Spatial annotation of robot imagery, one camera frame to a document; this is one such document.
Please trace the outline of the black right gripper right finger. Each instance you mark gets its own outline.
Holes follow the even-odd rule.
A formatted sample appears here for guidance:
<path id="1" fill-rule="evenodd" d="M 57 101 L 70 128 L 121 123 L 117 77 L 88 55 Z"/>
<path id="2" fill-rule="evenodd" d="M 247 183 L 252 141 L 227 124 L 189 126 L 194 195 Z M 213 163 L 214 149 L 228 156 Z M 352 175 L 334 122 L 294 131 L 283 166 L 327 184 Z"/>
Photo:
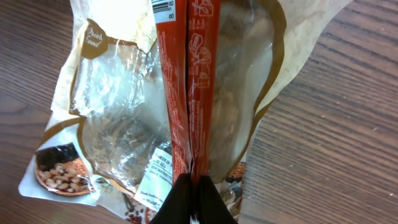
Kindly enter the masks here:
<path id="1" fill-rule="evenodd" d="M 198 182 L 195 213 L 200 224 L 238 224 L 209 176 L 201 176 Z"/>

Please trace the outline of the brown cookie snack bag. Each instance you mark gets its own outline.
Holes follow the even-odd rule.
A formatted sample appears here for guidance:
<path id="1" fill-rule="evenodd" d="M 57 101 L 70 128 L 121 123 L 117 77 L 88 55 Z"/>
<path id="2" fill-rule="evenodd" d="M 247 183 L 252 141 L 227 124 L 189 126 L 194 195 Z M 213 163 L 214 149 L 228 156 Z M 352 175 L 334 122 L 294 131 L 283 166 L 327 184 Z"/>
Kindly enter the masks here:
<path id="1" fill-rule="evenodd" d="M 220 2 L 205 176 L 238 221 L 259 122 L 347 1 Z M 177 180 L 152 1 L 70 5 L 72 49 L 19 193 L 150 223 Z"/>

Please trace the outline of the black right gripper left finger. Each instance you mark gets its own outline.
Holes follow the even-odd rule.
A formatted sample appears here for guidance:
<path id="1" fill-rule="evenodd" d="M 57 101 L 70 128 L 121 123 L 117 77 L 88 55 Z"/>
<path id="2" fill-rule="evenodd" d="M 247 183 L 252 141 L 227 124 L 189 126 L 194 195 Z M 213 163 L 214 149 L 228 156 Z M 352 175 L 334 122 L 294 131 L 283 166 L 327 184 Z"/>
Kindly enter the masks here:
<path id="1" fill-rule="evenodd" d="M 190 224 L 191 179 L 180 174 L 150 224 Z"/>

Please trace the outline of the red snack bar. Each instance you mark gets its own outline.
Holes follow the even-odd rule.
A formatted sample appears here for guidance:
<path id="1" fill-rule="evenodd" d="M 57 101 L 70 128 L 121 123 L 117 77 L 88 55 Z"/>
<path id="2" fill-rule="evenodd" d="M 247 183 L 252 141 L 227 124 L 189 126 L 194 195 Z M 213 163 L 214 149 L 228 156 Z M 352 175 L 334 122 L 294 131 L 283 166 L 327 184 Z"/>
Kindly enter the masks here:
<path id="1" fill-rule="evenodd" d="M 209 173 L 220 0 L 153 0 L 172 139 L 173 178 Z"/>

